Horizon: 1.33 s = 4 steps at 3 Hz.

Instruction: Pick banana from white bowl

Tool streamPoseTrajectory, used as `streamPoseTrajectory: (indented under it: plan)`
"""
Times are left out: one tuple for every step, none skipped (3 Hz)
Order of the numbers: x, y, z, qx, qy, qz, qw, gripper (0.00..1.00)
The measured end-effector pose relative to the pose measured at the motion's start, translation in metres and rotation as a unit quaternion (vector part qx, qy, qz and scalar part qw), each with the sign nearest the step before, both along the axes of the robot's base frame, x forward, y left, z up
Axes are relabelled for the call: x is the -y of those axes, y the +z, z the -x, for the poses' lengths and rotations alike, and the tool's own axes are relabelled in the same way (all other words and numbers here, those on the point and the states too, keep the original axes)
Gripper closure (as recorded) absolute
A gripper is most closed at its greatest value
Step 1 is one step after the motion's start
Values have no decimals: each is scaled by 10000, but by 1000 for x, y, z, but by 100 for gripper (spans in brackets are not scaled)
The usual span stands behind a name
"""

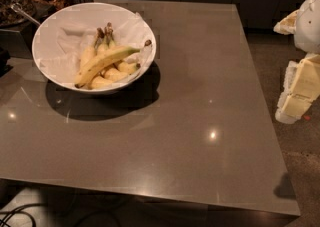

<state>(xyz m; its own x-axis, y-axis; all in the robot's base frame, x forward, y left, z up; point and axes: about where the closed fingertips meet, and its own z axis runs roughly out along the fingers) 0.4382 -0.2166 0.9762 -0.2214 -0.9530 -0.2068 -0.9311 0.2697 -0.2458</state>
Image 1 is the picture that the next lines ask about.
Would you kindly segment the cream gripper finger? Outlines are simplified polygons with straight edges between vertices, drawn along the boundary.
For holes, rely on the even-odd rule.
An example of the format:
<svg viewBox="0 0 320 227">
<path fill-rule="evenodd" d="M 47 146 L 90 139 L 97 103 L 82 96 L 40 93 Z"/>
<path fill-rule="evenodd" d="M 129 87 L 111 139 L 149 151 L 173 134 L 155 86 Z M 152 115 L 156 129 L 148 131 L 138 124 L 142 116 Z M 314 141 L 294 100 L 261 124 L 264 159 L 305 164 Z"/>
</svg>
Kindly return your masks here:
<svg viewBox="0 0 320 227">
<path fill-rule="evenodd" d="M 297 10 L 290 13 L 274 26 L 273 31 L 282 35 L 294 34 L 296 30 L 297 14 Z"/>
<path fill-rule="evenodd" d="M 320 96 L 320 55 L 308 53 L 299 63 L 290 61 L 285 72 L 275 118 L 294 124 Z"/>
</svg>

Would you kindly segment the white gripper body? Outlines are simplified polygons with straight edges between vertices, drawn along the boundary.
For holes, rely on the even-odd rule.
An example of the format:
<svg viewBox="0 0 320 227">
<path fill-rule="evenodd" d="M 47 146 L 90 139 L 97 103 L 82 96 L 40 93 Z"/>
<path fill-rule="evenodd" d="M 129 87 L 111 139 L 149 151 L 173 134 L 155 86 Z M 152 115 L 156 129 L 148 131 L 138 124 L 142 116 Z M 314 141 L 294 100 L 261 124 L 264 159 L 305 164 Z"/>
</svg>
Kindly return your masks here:
<svg viewBox="0 0 320 227">
<path fill-rule="evenodd" d="M 307 53 L 320 53 L 320 0 L 305 0 L 297 13 L 295 46 Z"/>
</svg>

